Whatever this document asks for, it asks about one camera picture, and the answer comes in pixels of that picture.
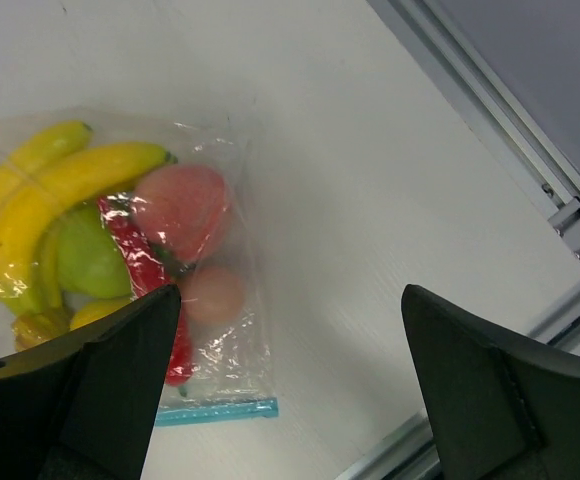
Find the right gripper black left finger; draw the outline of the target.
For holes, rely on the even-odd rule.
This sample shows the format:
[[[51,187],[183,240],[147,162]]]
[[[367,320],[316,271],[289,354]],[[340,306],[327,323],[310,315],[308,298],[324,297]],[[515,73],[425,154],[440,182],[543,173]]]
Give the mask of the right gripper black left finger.
[[[0,358],[0,479],[138,479],[181,298],[160,287]]]

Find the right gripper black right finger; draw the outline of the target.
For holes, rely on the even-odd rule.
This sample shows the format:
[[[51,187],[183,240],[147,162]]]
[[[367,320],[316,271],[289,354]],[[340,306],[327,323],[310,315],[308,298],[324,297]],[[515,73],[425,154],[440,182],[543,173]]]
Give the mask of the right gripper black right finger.
[[[401,312],[447,479],[580,479],[580,357],[417,285]]]

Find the yellow bell pepper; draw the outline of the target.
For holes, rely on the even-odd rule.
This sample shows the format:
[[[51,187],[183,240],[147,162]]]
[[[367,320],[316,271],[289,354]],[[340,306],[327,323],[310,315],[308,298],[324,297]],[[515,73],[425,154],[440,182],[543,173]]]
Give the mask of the yellow bell pepper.
[[[130,297],[97,299],[90,301],[75,313],[61,307],[43,313],[22,314],[12,323],[15,350],[21,352],[53,340],[98,321],[131,302]]]

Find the green apple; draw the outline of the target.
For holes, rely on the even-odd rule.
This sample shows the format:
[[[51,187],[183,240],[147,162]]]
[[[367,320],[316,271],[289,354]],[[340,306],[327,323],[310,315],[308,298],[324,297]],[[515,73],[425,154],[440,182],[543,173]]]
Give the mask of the green apple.
[[[97,299],[132,293],[123,256],[95,205],[72,210],[61,222],[58,276],[64,290]]]

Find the long red chili pepper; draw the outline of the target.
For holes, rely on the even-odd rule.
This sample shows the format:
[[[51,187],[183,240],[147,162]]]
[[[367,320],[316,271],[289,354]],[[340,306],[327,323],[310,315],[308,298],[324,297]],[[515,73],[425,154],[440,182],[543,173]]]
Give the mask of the long red chili pepper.
[[[109,196],[100,197],[96,204],[103,224],[124,260],[133,296],[140,298],[162,286],[173,284],[146,236],[131,221],[130,214],[121,204]],[[183,307],[180,307],[165,384],[180,387],[192,377],[193,370],[193,344]]]

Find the clear zip top bag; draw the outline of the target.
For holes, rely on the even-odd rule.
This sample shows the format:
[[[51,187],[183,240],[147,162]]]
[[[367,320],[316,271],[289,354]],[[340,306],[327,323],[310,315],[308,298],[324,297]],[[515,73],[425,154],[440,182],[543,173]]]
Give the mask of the clear zip top bag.
[[[255,131],[75,108],[0,120],[0,357],[174,285],[156,422],[279,413],[244,180]]]

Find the yellow banana bunch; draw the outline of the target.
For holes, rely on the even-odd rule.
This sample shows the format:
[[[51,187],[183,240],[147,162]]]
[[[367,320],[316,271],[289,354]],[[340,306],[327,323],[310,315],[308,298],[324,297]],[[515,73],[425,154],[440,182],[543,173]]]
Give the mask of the yellow banana bunch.
[[[93,147],[81,120],[54,124],[0,164],[0,302],[16,315],[59,309],[40,253],[50,227],[79,203],[174,162],[164,147],[128,141]]]

